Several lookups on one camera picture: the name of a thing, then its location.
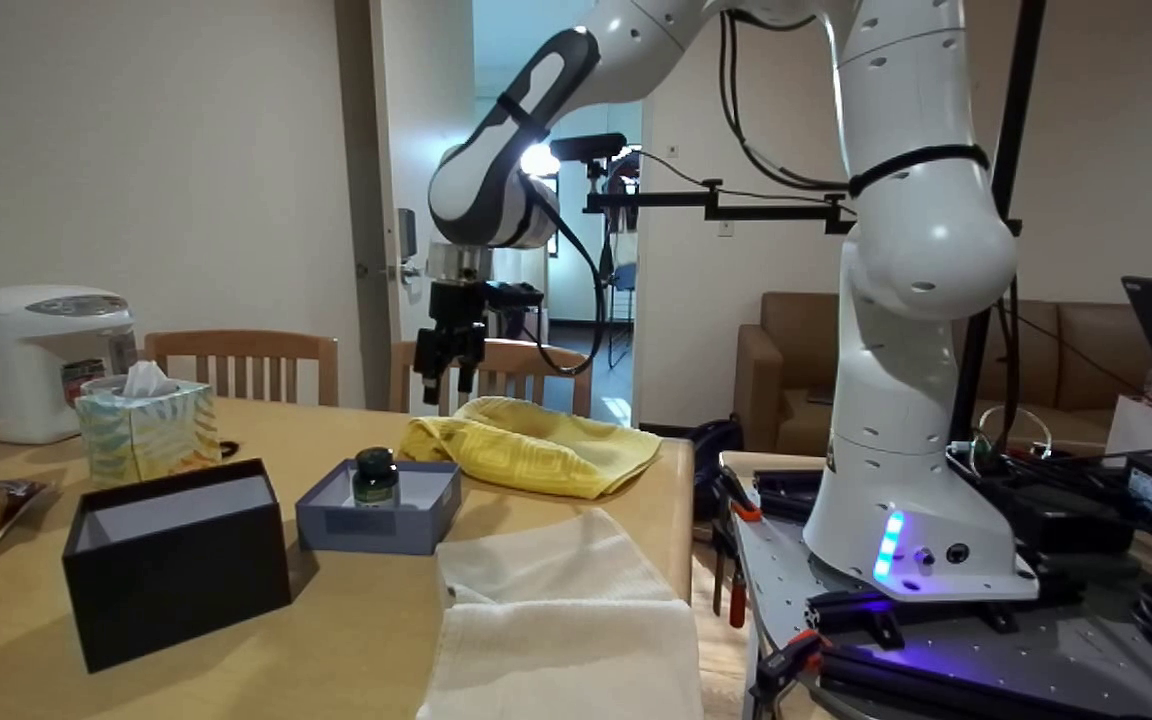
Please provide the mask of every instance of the yellow towel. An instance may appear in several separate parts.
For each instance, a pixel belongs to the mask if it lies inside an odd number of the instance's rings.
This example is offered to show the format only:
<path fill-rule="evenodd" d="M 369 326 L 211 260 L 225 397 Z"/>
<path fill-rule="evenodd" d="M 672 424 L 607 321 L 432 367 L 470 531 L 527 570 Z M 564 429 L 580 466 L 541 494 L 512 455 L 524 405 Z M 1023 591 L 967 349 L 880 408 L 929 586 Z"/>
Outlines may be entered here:
<path fill-rule="evenodd" d="M 412 418 L 399 455 L 453 461 L 508 488 L 594 500 L 657 457 L 660 438 L 511 397 L 478 397 L 450 418 Z"/>

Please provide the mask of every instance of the aluminum breadboard plate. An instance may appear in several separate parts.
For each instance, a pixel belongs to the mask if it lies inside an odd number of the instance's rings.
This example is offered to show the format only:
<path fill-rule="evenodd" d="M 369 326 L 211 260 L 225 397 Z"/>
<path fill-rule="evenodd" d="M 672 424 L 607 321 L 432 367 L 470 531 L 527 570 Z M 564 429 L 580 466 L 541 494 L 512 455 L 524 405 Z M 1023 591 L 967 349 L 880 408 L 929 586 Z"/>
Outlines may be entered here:
<path fill-rule="evenodd" d="M 867 589 L 812 556 L 803 526 L 780 520 L 735 520 L 741 562 L 758 626 L 786 644 L 806 628 L 808 598 Z M 1016 615 L 1020 632 L 993 632 L 979 619 L 902 626 L 904 650 L 882 651 L 864 632 L 833 634 L 835 644 L 872 650 L 893 662 L 955 679 L 1002 685 L 1112 717 L 1152 717 L 1152 646 L 1130 619 L 1132 593 L 1094 588 L 1078 607 Z M 870 703 L 844 700 L 879 720 Z"/>

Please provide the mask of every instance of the wooden chair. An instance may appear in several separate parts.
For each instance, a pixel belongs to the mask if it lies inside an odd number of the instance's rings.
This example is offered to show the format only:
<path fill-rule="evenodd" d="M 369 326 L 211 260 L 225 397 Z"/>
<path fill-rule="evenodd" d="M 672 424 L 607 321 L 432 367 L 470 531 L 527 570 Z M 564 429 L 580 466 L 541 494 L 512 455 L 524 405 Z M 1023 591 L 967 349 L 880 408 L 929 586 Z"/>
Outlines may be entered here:
<path fill-rule="evenodd" d="M 585 355 L 574 350 L 564 350 L 562 347 L 545 346 L 550 351 L 550 357 L 563 367 L 573 367 L 584 363 Z M 408 414 L 410 411 L 412 364 L 416 361 L 415 342 L 396 342 L 389 363 L 389 409 L 395 414 Z M 590 406 L 590 374 L 593 370 L 585 370 L 573 378 L 573 415 L 581 418 L 589 418 Z M 526 400 L 526 379 L 531 378 L 530 400 L 537 406 L 545 402 L 545 378 L 563 378 L 545 363 L 545 358 L 536 350 L 535 342 L 521 342 L 515 340 L 492 340 L 486 341 L 486 351 L 483 363 L 479 365 L 479 374 L 475 378 L 473 388 L 479 396 L 506 395 L 507 392 L 513 397 Z M 448 369 L 444 373 L 442 392 L 438 399 L 438 414 L 450 415 L 452 387 L 454 386 L 452 371 Z M 468 401 L 465 393 L 458 393 L 460 404 Z"/>
<path fill-rule="evenodd" d="M 166 372 L 168 357 L 192 356 L 195 378 L 211 382 L 220 397 L 265 400 L 265 364 L 270 362 L 270 400 L 296 402 L 296 361 L 319 363 L 319 406 L 339 406 L 338 341 L 273 331 L 197 331 L 150 333 L 145 336 L 145 357 Z M 215 381 L 211 381 L 209 361 L 215 357 Z M 234 358 L 233 392 L 229 386 L 229 358 Z M 247 359 L 251 359 L 251 382 Z"/>

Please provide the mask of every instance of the couch armrest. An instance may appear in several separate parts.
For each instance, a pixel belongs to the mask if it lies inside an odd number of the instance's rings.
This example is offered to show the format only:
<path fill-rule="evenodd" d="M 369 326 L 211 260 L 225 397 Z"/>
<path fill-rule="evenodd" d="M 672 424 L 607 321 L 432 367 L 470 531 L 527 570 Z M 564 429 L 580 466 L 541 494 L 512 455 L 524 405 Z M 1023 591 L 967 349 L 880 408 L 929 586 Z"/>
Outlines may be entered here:
<path fill-rule="evenodd" d="M 745 450 L 776 450 L 785 357 L 759 325 L 741 325 L 736 336 L 736 393 L 732 410 L 745 433 Z"/>

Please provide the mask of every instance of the blue led light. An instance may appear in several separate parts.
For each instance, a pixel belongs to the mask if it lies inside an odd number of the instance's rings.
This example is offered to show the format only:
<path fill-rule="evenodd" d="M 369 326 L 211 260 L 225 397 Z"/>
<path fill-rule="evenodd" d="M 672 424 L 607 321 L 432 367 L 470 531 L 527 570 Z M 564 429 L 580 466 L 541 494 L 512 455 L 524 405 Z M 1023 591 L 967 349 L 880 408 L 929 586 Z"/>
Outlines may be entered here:
<path fill-rule="evenodd" d="M 892 571 L 892 556 L 896 555 L 896 543 L 900 541 L 901 528 L 905 526 L 903 511 L 893 511 L 887 518 L 887 529 L 882 533 L 882 544 L 878 546 L 878 559 L 874 560 L 874 578 L 886 578 Z"/>

